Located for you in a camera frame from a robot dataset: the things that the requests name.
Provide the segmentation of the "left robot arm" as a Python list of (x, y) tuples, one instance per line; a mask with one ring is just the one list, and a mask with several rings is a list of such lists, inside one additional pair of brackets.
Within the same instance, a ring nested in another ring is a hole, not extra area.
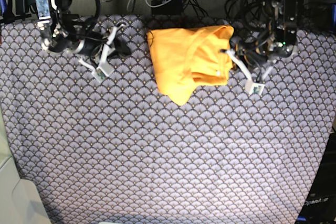
[(264, 81), (280, 59), (297, 52), (298, 0), (238, 0), (237, 16), (248, 34), (233, 49), (224, 50), (234, 70), (246, 78), (248, 94), (261, 95)]

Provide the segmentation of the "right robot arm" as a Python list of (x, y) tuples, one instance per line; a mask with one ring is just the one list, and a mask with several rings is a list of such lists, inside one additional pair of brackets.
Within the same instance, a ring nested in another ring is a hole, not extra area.
[(35, 2), (43, 50), (55, 54), (68, 51), (78, 55), (78, 62), (89, 69), (99, 83), (114, 71), (109, 59), (123, 58), (131, 53), (127, 44), (117, 38), (117, 33), (126, 24), (118, 23), (104, 35), (94, 31), (101, 14), (100, 0), (94, 0), (95, 14), (84, 21), (70, 12), (72, 0)]

